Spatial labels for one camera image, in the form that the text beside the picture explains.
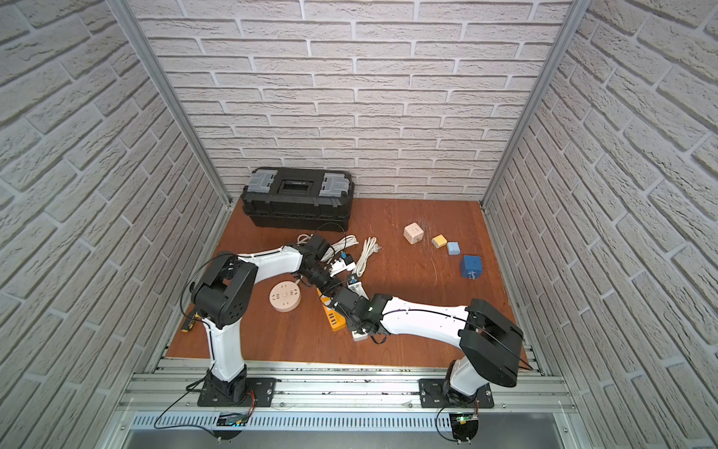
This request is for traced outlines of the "yellow charger plug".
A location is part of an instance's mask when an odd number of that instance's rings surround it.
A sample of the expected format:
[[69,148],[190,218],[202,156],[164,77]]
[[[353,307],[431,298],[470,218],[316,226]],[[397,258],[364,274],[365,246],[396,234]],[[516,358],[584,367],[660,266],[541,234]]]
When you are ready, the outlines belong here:
[[448,241],[443,235],[437,235],[436,237],[433,237],[431,240],[431,243],[437,248],[442,248],[447,245]]

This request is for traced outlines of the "light blue charger plug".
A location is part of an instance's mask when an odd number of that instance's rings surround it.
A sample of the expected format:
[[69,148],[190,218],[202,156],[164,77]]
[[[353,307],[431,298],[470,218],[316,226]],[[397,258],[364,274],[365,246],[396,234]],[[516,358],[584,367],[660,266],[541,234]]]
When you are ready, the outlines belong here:
[[450,241],[447,243],[446,248],[450,256],[459,256],[461,254],[461,249],[458,242]]

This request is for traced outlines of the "round pink power socket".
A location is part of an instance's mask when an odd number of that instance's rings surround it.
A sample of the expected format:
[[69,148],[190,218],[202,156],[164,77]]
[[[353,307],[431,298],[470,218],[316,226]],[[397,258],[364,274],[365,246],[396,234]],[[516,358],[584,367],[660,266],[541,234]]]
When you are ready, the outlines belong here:
[[301,291],[295,282],[279,282],[269,293],[269,303],[277,312],[286,314],[301,303]]

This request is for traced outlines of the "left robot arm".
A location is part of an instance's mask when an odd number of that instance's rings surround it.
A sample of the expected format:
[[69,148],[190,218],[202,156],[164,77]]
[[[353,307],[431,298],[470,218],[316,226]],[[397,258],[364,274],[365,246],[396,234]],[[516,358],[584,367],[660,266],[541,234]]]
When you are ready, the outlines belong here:
[[241,353],[240,322],[248,312],[254,286],[286,274],[297,274],[322,289],[333,277],[322,259],[331,244],[314,234],[304,243],[254,254],[222,253],[191,288],[191,301],[201,314],[211,351],[211,379],[222,384],[246,375]]

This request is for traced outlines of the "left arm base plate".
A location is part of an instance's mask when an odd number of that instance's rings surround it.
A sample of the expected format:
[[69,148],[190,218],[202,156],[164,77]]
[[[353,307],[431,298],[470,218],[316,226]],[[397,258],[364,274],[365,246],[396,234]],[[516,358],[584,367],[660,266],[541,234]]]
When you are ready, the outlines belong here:
[[244,377],[224,382],[214,376],[200,390],[199,407],[255,407],[271,406],[276,378]]

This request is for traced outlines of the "dark blue adapter plug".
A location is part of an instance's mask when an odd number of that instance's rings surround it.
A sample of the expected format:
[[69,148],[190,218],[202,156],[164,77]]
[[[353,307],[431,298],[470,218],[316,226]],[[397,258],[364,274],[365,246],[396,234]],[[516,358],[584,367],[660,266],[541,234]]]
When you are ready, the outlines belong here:
[[482,258],[480,256],[464,256],[460,262],[460,272],[465,279],[479,279],[484,272]]

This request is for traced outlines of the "orange power strip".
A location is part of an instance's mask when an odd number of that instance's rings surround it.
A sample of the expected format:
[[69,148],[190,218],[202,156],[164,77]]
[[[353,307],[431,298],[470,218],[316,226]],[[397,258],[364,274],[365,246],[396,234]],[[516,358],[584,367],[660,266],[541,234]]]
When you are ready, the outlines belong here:
[[330,308],[331,299],[322,294],[320,290],[317,290],[317,293],[319,300],[323,303],[323,309],[325,310],[325,315],[331,329],[334,332],[345,329],[347,327],[346,319],[341,314]]

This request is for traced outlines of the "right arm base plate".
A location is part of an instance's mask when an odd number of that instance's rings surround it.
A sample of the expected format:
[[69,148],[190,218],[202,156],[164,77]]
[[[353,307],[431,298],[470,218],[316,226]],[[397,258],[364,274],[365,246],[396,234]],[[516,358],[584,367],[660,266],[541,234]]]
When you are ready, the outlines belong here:
[[450,388],[446,379],[426,378],[418,381],[419,398],[424,409],[444,407],[493,409],[495,402],[489,384],[478,388],[473,395],[465,395]]

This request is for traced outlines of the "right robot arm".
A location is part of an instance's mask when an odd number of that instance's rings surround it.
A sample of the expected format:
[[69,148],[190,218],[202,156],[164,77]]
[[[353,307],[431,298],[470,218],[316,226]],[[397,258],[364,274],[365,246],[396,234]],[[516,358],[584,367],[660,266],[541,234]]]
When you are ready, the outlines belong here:
[[524,333],[483,299],[439,307],[389,295],[366,299],[342,287],[330,308],[361,334],[416,336],[460,349],[463,357],[448,370],[446,391],[452,394],[471,398],[489,384],[513,388],[518,383]]

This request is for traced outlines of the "white power strip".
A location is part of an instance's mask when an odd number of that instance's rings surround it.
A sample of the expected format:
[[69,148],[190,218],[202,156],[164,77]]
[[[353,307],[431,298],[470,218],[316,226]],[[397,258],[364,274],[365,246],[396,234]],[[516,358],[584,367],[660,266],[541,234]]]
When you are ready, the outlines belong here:
[[368,334],[359,333],[357,331],[352,332],[352,337],[355,342],[362,342],[362,340],[366,340],[368,338]]

